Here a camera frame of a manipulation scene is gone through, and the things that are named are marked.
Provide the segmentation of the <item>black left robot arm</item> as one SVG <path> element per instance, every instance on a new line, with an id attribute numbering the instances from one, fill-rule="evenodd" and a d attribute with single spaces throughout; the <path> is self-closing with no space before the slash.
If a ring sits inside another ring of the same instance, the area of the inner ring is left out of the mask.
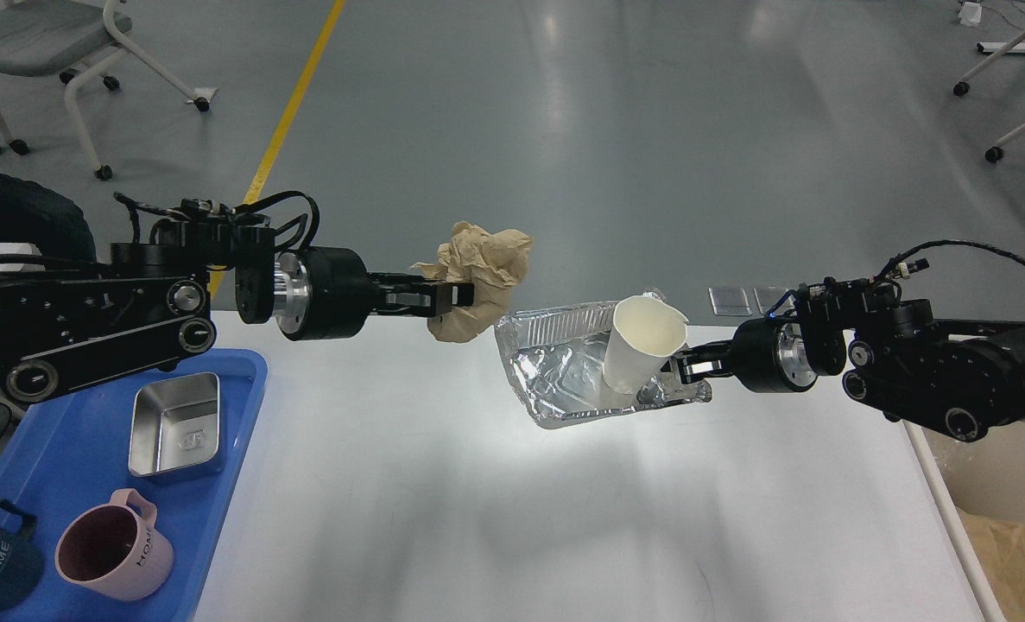
<path id="1" fill-rule="evenodd" d="M 207 353 L 217 338 L 212 268 L 233 271 L 243 322 L 275 320 L 291 341 L 346 339 L 371 315 L 471 306 L 465 278 L 370 272 L 355 251 L 314 245 L 315 200 L 271 227 L 266 209 L 292 197 L 160 209 L 115 194 L 133 237 L 111 245 L 109 263 L 0 253 L 0 390 L 38 404 Z"/>

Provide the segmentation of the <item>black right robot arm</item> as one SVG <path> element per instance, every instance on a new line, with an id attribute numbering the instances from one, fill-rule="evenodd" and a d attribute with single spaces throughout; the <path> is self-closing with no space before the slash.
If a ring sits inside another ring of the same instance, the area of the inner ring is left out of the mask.
<path id="1" fill-rule="evenodd" d="M 935 318 L 902 281 L 929 267 L 932 240 L 891 257 L 874 276 L 803 283 L 732 338 L 682 349 L 663 369 L 682 384 L 735 378 L 754 393 L 803 393 L 840 377 L 844 393 L 892 422 L 962 442 L 1025 422 L 1025 321 Z M 1025 267 L 996 245 L 987 251 Z"/>

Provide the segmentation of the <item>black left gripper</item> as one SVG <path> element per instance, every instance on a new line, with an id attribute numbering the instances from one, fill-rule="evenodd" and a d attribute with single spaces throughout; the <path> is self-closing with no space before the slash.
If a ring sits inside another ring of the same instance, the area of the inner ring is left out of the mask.
<path id="1" fill-rule="evenodd" d="M 284 279 L 274 316 L 291 341 L 346 339 L 378 316 L 432 319 L 474 304 L 474 284 L 406 273 L 367 272 L 350 249 L 308 247 L 286 251 L 275 274 Z"/>

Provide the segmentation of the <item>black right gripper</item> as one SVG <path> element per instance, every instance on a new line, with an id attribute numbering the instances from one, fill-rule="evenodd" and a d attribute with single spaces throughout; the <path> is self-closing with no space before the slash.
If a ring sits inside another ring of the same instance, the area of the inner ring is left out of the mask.
<path id="1" fill-rule="evenodd" d="M 799 323 L 783 319 L 746 321 L 731 342 L 688 347 L 669 359 L 682 385 L 734 377 L 750 392 L 801 393 L 819 378 L 808 361 Z"/>

